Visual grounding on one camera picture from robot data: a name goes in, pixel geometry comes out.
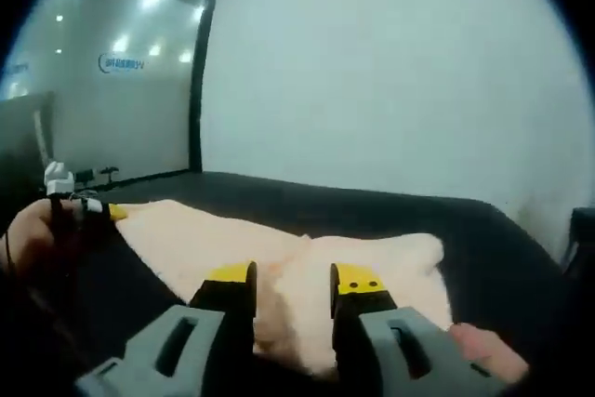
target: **pink towel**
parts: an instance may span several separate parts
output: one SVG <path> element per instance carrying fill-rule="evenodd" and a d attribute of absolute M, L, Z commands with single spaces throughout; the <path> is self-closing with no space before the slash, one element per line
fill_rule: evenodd
<path fill-rule="evenodd" d="M 258 264 L 255 351 L 317 377 L 332 377 L 335 371 L 329 274 L 333 262 L 371 268 L 399 306 L 414 307 L 444 330 L 452 324 L 448 296 L 436 269 L 443 247 L 432 235 L 312 240 L 170 200 L 124 207 L 129 217 L 117 223 L 118 230 L 186 301 L 215 268 L 254 260 Z"/>

